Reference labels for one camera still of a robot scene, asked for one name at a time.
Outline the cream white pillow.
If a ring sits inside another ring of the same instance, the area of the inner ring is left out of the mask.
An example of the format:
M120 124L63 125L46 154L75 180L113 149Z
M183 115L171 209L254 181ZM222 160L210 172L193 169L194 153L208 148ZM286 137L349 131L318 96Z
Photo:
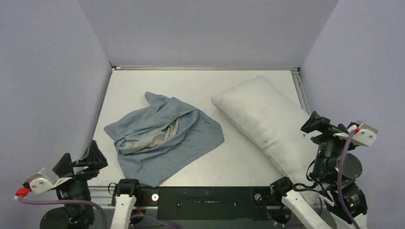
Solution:
M294 184L313 185L306 172L318 147L312 135L301 131L309 115L267 78L242 82L212 97L211 102L268 155L282 176Z

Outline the patchwork and blue pillowcase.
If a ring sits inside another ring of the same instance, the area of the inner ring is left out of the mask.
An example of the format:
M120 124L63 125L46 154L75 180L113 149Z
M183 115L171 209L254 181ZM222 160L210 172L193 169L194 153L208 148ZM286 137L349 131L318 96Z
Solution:
M125 178L157 187L224 142L221 125L175 97L145 93L148 107L104 127Z

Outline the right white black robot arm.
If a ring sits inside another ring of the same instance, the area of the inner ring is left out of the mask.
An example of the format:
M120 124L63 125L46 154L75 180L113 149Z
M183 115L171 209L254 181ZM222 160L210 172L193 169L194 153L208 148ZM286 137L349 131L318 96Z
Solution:
M350 150L358 146L370 147L376 140L377 129L363 121L348 126L334 126L326 117L312 112L301 131L320 134L311 137L318 146L317 155L306 172L311 186L293 183L283 177L270 186L269 200L287 208L307 229L329 229L330 225L309 205L302 194L318 194L339 229L365 229L367 203L363 191L355 183L362 174L360 160Z

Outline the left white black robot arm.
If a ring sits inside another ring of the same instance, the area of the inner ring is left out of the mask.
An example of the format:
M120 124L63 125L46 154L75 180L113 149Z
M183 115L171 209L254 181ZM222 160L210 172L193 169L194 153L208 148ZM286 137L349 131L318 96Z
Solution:
M80 159L73 161L65 153L52 171L59 177L59 183L53 187L57 200L48 205L60 205L46 212L40 221L42 229L87 229L95 222L95 210L98 210L103 228L107 228L107 215L104 209L92 201L88 181L97 177L100 170L107 167L106 157L92 140ZM115 213L111 227L127 229L134 205L142 200L141 184L137 179L121 179L115 185Z

